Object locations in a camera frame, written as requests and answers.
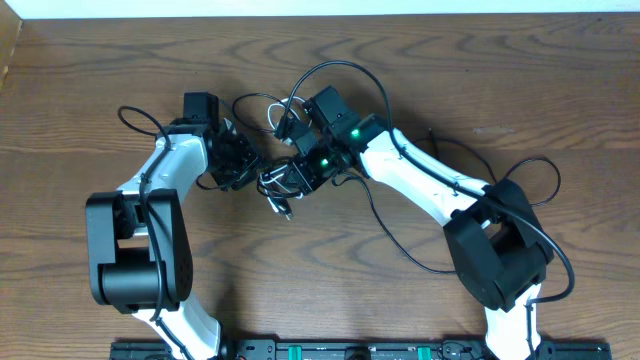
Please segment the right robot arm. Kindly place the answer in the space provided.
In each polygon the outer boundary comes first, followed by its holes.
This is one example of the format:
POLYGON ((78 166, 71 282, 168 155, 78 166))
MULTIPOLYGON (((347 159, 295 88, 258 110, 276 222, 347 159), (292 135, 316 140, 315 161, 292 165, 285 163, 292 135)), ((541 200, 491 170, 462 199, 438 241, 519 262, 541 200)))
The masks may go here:
POLYGON ((499 359, 532 359, 546 268, 561 255, 524 191, 464 175, 411 143, 382 118, 351 111, 310 116, 316 131, 293 167, 303 193, 348 169, 398 191, 442 226, 454 272, 485 309, 486 344, 499 359))

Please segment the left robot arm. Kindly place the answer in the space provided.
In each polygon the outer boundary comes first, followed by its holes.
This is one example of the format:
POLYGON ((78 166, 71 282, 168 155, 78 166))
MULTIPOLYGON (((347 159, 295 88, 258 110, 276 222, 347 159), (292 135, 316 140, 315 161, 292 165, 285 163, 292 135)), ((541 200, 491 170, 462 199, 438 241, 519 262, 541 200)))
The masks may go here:
POLYGON ((174 358, 220 359, 228 353, 222 326, 192 291, 182 204, 204 174, 223 190, 240 189, 259 156, 246 135, 210 119, 179 120, 153 140, 153 153, 130 180, 86 202, 91 293, 152 327, 174 358))

